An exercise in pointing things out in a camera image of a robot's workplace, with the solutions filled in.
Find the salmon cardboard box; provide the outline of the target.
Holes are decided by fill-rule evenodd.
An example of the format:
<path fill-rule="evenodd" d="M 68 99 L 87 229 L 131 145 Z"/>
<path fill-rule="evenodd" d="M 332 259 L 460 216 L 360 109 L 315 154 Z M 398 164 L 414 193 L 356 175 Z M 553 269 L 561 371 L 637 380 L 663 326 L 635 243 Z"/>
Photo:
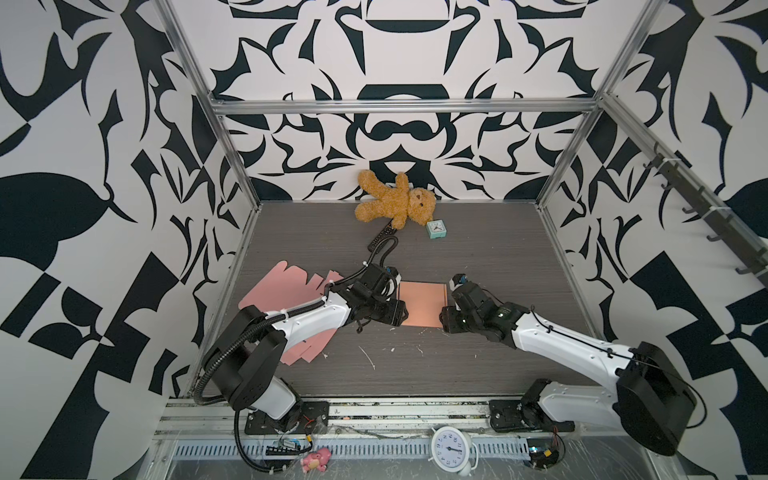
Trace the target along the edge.
<path fill-rule="evenodd" d="M 405 302 L 408 312 L 403 326 L 442 328 L 439 316 L 448 305 L 445 284 L 402 282 L 399 286 L 399 299 Z"/>

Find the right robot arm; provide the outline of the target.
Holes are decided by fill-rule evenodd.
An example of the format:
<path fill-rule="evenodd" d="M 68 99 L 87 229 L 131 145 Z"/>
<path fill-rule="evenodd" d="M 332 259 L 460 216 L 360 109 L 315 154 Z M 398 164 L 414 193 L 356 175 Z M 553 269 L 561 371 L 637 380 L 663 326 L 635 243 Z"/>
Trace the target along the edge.
<path fill-rule="evenodd" d="M 698 405 L 695 389 L 657 346 L 610 343 L 542 318 L 533 307 L 500 302 L 464 274 L 448 283 L 452 305 L 439 319 L 449 334 L 474 333 L 536 354 L 592 380 L 590 386 L 537 379 L 515 407 L 493 414 L 497 432 L 554 431 L 583 423 L 622 429 L 647 450 L 677 453 Z"/>

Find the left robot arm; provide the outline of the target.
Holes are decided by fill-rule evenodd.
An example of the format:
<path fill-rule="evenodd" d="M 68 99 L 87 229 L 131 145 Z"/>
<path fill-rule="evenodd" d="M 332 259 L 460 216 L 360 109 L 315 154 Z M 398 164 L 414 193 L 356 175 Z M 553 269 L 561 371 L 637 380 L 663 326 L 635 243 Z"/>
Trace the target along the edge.
<path fill-rule="evenodd" d="M 200 406 L 224 402 L 292 422 L 298 395 L 275 375 L 283 354 L 317 334 L 370 321 L 393 327 L 408 317 L 396 268 L 369 263 L 325 286 L 318 298 L 277 311 L 241 309 L 203 356 L 191 396 Z"/>

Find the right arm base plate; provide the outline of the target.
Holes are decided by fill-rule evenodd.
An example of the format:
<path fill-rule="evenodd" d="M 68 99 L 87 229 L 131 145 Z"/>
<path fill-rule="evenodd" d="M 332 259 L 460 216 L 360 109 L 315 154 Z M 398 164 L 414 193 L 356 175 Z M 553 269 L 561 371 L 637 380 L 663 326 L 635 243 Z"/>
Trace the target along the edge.
<path fill-rule="evenodd" d="M 491 400 L 488 406 L 490 428 L 497 433 L 575 431 L 573 421 L 554 421 L 535 402 Z"/>

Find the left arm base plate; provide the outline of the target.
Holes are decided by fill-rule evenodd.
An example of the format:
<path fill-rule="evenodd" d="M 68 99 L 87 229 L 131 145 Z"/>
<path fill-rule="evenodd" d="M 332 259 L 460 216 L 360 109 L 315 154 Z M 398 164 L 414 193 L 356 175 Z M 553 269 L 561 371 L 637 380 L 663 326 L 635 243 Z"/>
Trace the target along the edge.
<path fill-rule="evenodd" d="M 307 425 L 324 424 L 329 409 L 328 401 L 300 400 L 280 419 L 273 419 L 261 410 L 249 410 L 244 432 L 246 435 L 299 434 L 305 431 Z"/>

